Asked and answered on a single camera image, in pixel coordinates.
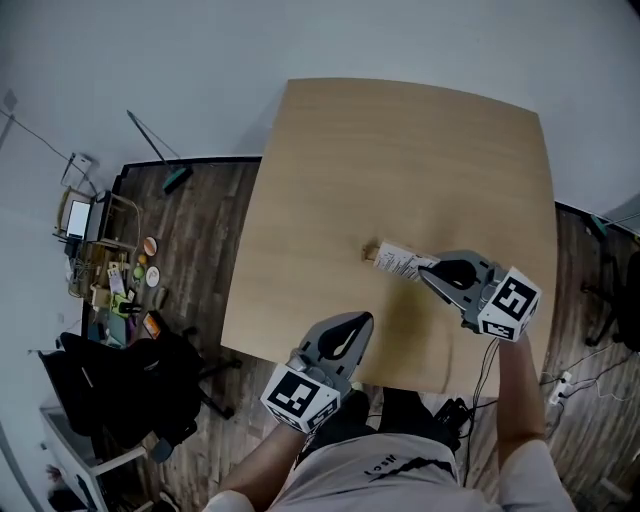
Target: cable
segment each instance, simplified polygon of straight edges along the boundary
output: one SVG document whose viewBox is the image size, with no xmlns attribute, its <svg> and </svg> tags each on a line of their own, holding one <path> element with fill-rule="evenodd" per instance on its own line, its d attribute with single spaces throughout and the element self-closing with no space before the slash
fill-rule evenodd
<svg viewBox="0 0 640 512">
<path fill-rule="evenodd" d="M 560 419 L 564 414 L 564 404 L 562 402 L 558 402 L 558 405 L 561 407 L 560 413 L 558 414 L 556 421 L 553 423 L 553 427 L 551 427 L 551 432 L 549 432 L 549 434 L 547 435 L 547 439 L 550 439 L 551 436 L 555 434 L 556 430 L 558 429 L 558 426 L 560 425 Z"/>
<path fill-rule="evenodd" d="M 477 405 L 476 409 L 482 409 L 483 407 L 489 407 L 490 405 L 497 404 L 497 400 L 491 400 L 491 402 L 487 402 L 486 404 Z"/>
<path fill-rule="evenodd" d="M 576 393 L 579 393 L 580 391 L 582 391 L 583 389 L 588 389 L 592 386 L 595 386 L 596 383 L 598 382 L 598 379 L 600 377 L 602 377 L 605 373 L 610 372 L 611 370 L 613 370 L 614 368 L 617 368 L 618 366 L 626 363 L 629 359 L 631 359 L 631 357 L 635 354 L 635 352 L 631 352 L 631 354 L 629 354 L 627 357 L 625 357 L 623 360 L 618 361 L 615 364 L 612 364 L 611 366 L 609 366 L 608 368 L 605 368 L 604 370 L 602 370 L 596 377 L 591 378 L 591 379 L 583 379 L 583 380 L 579 380 L 578 382 L 576 382 L 575 384 L 573 384 L 573 386 L 577 386 L 578 384 L 582 384 L 585 382 L 590 382 L 590 384 L 586 385 L 586 386 L 582 386 L 578 389 L 576 389 L 575 391 L 569 393 L 568 395 L 561 395 L 561 398 L 571 398 L 573 395 L 575 395 Z"/>
<path fill-rule="evenodd" d="M 498 342 L 498 338 L 493 338 L 487 350 L 485 350 L 484 357 L 482 358 L 482 366 L 480 367 L 480 378 L 478 379 L 478 383 L 476 384 L 476 389 L 473 392 L 473 397 L 471 399 L 471 415 L 469 416 L 469 432 L 464 436 L 468 438 L 467 441 L 467 454 L 465 457 L 465 472 L 464 472 L 464 480 L 462 485 L 466 487 L 467 479 L 469 478 L 469 470 L 471 466 L 471 435 L 473 434 L 473 426 L 475 423 L 476 410 L 478 408 L 478 400 L 480 399 L 480 393 L 482 393 L 482 388 L 484 387 L 487 379 L 489 378 L 489 373 L 491 372 L 491 365 L 493 364 L 493 359 L 496 356 L 496 352 L 498 351 L 498 347 L 500 343 Z M 485 376 L 485 364 L 487 363 L 487 357 L 489 356 L 489 352 L 493 350 L 491 354 L 491 358 L 489 359 L 489 366 L 486 368 L 487 374 Z"/>
<path fill-rule="evenodd" d="M 580 363 L 582 363 L 583 361 L 586 361 L 587 359 L 589 359 L 590 357 L 593 356 L 597 356 L 598 354 L 602 354 L 605 350 L 609 350 L 611 347 L 613 347 L 615 343 L 611 343 L 609 345 L 607 345 L 606 347 L 600 349 L 600 350 L 596 350 L 593 354 L 589 354 L 586 355 L 580 359 L 578 359 L 575 363 L 573 363 L 571 366 L 568 366 L 567 368 L 565 368 L 564 370 L 561 370 L 561 373 L 567 372 L 569 370 L 571 370 L 571 368 L 574 368 L 575 366 L 579 365 Z M 543 375 L 548 375 L 549 377 L 553 378 L 553 374 L 549 373 L 549 372 L 541 372 L 541 374 Z M 552 384 L 554 382 L 558 382 L 559 380 L 562 380 L 562 377 L 557 377 L 554 378 L 553 380 L 549 380 L 547 382 L 541 382 L 540 385 L 541 386 L 545 386 L 546 384 Z"/>
<path fill-rule="evenodd" d="M 600 350 L 596 350 L 593 354 L 589 354 L 588 356 L 584 356 L 582 359 L 578 359 L 575 363 L 573 363 L 571 366 L 569 366 L 568 368 L 565 368 L 562 371 L 563 372 L 568 372 L 569 370 L 571 370 L 571 368 L 573 368 L 574 366 L 579 365 L 583 361 L 586 361 L 590 357 L 597 356 L 598 354 L 602 354 L 605 350 L 609 350 L 611 347 L 613 347 L 614 344 L 615 343 L 611 343 L 611 344 L 607 345 L 606 347 L 601 348 Z"/>
<path fill-rule="evenodd" d="M 53 151 L 56 155 L 58 155 L 60 158 L 64 159 L 65 162 L 70 163 L 71 165 L 73 165 L 76 169 L 78 169 L 82 175 L 84 176 L 84 179 L 87 180 L 87 183 L 89 183 L 89 185 L 91 185 L 91 188 L 93 189 L 93 193 L 95 195 L 98 194 L 98 190 L 96 189 L 96 187 L 94 186 L 94 184 L 91 182 L 91 180 L 89 179 L 89 177 L 87 176 L 87 173 L 84 172 L 82 169 L 80 169 L 80 167 L 78 167 L 76 164 L 73 163 L 73 161 L 71 161 L 69 159 L 69 157 L 64 156 L 62 153 L 60 153 L 60 151 L 58 151 L 56 148 L 54 148 L 51 144 L 49 144 L 44 138 L 40 137 L 40 135 L 38 135 L 37 133 L 29 130 L 29 128 L 27 128 L 25 125 L 23 125 L 20 121 L 18 121 L 16 119 L 15 116 L 12 116 L 10 114 L 7 114 L 4 110 L 0 109 L 0 114 L 2 114 L 3 116 L 5 116 L 6 118 L 12 120 L 15 124 L 17 124 L 20 128 L 22 128 L 23 130 L 25 130 L 26 132 L 30 133 L 31 135 L 33 135 L 36 139 L 42 141 L 51 151 Z"/>
<path fill-rule="evenodd" d="M 606 395 L 603 395 L 602 393 L 600 393 L 600 383 L 598 381 L 596 381 L 596 389 L 598 390 L 598 398 L 607 398 L 607 397 L 611 397 L 614 400 L 617 400 L 618 402 L 626 402 L 628 400 L 631 400 L 635 395 L 631 395 L 627 398 L 620 398 L 617 397 L 616 395 L 614 395 L 613 393 L 607 393 Z"/>
</svg>

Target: black chair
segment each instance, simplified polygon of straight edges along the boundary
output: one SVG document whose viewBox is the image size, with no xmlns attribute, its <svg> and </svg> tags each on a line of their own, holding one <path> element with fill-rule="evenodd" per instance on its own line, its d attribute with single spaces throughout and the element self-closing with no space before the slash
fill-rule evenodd
<svg viewBox="0 0 640 512">
<path fill-rule="evenodd" d="M 607 335 L 614 321 L 618 321 L 618 332 L 613 341 L 624 343 L 634 352 L 640 350 L 640 329 L 635 320 L 640 312 L 640 252 L 634 253 L 627 267 L 627 282 L 620 280 L 618 262 L 613 256 L 606 255 L 604 263 L 613 267 L 613 293 L 608 294 L 594 286 L 585 284 L 580 288 L 584 293 L 592 293 L 611 305 L 611 312 L 602 329 L 595 338 L 587 338 L 585 343 L 590 347 L 598 345 Z"/>
<path fill-rule="evenodd" d="M 187 338 L 193 330 L 182 336 L 162 332 L 157 340 L 140 339 L 125 350 L 63 333 L 64 351 L 40 353 L 74 432 L 91 436 L 104 426 L 128 449 L 153 431 L 159 441 L 150 455 L 163 462 L 197 430 L 202 403 L 224 419 L 233 416 L 233 409 L 218 406 L 198 383 L 242 362 L 205 368 Z"/>
</svg>

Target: desk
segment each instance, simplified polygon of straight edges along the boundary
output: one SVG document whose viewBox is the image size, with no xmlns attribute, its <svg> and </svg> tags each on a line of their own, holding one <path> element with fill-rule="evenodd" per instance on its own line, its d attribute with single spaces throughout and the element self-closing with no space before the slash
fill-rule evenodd
<svg viewBox="0 0 640 512">
<path fill-rule="evenodd" d="M 146 454 L 139 446 L 110 461 L 100 463 L 93 455 L 91 439 L 71 430 L 62 407 L 40 409 L 47 448 L 51 450 L 62 479 L 85 504 L 89 497 L 99 511 L 107 512 L 98 476 Z"/>
<path fill-rule="evenodd" d="M 471 394 L 490 338 L 421 283 L 361 262 L 389 239 L 472 249 L 543 290 L 538 372 L 556 283 L 551 176 L 538 116 L 463 92 L 361 79 L 292 80 L 247 213 L 222 344 L 286 362 L 309 327 L 354 310 L 374 334 L 354 378 Z M 484 394 L 496 396 L 497 364 Z"/>
</svg>

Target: white cable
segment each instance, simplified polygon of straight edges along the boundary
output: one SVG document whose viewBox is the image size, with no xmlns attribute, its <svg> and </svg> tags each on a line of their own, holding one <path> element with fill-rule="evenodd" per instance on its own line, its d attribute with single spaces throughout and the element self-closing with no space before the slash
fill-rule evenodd
<svg viewBox="0 0 640 512">
<path fill-rule="evenodd" d="M 615 343 L 610 343 L 609 345 L 607 345 L 604 348 L 601 348 L 600 350 L 596 350 L 593 354 L 589 354 L 587 357 L 583 357 L 582 359 L 578 359 L 578 361 L 576 361 L 575 363 L 573 363 L 571 366 L 569 366 L 568 368 L 565 368 L 564 370 L 562 370 L 563 372 L 567 372 L 569 370 L 571 370 L 571 368 L 573 368 L 574 366 L 577 366 L 580 363 L 583 363 L 584 361 L 586 361 L 587 359 L 592 358 L 593 356 L 597 356 L 598 354 L 602 354 L 605 350 L 609 350 L 611 347 L 613 347 Z"/>
<path fill-rule="evenodd" d="M 627 398 L 620 398 L 617 397 L 616 395 L 614 395 L 613 393 L 607 393 L 606 395 L 603 395 L 602 393 L 600 393 L 600 383 L 598 382 L 598 379 L 596 379 L 596 389 L 598 390 L 598 398 L 607 398 L 607 397 L 611 397 L 614 400 L 617 400 L 618 402 L 626 402 L 627 400 L 631 400 L 634 395 L 631 395 Z"/>
</svg>

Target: black cable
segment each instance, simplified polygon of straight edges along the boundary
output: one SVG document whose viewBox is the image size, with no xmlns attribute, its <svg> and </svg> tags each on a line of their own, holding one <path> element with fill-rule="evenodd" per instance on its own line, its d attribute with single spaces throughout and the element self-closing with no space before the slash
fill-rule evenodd
<svg viewBox="0 0 640 512">
<path fill-rule="evenodd" d="M 493 338 L 487 350 L 485 350 L 484 357 L 482 358 L 482 366 L 480 367 L 480 378 L 478 379 L 478 383 L 476 384 L 476 389 L 473 392 L 473 397 L 471 399 L 471 415 L 469 416 L 469 432 L 463 438 L 468 438 L 467 441 L 467 454 L 466 454 L 466 463 L 465 463 L 465 473 L 464 480 L 462 485 L 467 485 L 467 479 L 469 478 L 469 470 L 471 466 L 471 435 L 473 434 L 473 426 L 475 423 L 476 409 L 478 408 L 478 400 L 480 399 L 480 393 L 482 393 L 482 388 L 484 387 L 487 379 L 489 378 L 489 373 L 491 372 L 491 365 L 493 364 L 493 359 L 496 356 L 496 352 L 498 351 L 498 347 L 500 346 L 500 342 L 497 341 L 497 338 Z M 489 366 L 486 368 L 487 374 L 485 376 L 485 364 L 487 362 L 487 357 L 489 356 L 489 352 L 493 350 L 491 354 L 491 359 L 489 360 Z"/>
<path fill-rule="evenodd" d="M 491 402 L 487 402 L 486 404 L 477 405 L 476 409 L 482 409 L 483 407 L 488 407 L 490 405 L 497 404 L 497 403 L 498 403 L 497 400 L 492 400 Z"/>
<path fill-rule="evenodd" d="M 3 116 L 5 116 L 6 118 L 10 119 L 12 122 L 16 123 L 20 128 L 22 128 L 23 130 L 25 130 L 26 132 L 30 133 L 31 135 L 33 135 L 36 139 L 42 141 L 51 151 L 53 151 L 56 155 L 58 155 L 60 158 L 63 158 L 65 162 L 69 162 L 69 157 L 64 156 L 62 153 L 60 153 L 60 151 L 58 151 L 56 148 L 54 148 L 51 144 L 49 144 L 45 139 L 43 139 L 42 137 L 40 137 L 40 135 L 38 135 L 37 133 L 35 133 L 34 131 L 29 130 L 29 128 L 27 128 L 25 125 L 23 125 L 20 121 L 18 121 L 16 119 L 15 116 L 11 116 L 10 114 L 7 114 L 4 110 L 0 109 L 0 114 L 2 114 Z M 84 178 L 87 180 L 87 183 L 89 183 L 89 185 L 91 185 L 91 188 L 93 189 L 93 193 L 94 194 L 98 194 L 98 190 L 96 189 L 96 187 L 93 185 L 93 183 L 91 183 L 91 180 L 89 179 L 89 177 L 87 176 L 87 173 L 84 172 L 82 169 L 80 169 L 80 167 L 78 167 L 76 164 L 74 164 L 73 162 L 71 162 L 71 165 L 73 165 L 76 169 L 78 169 L 82 175 L 84 176 Z"/>
</svg>

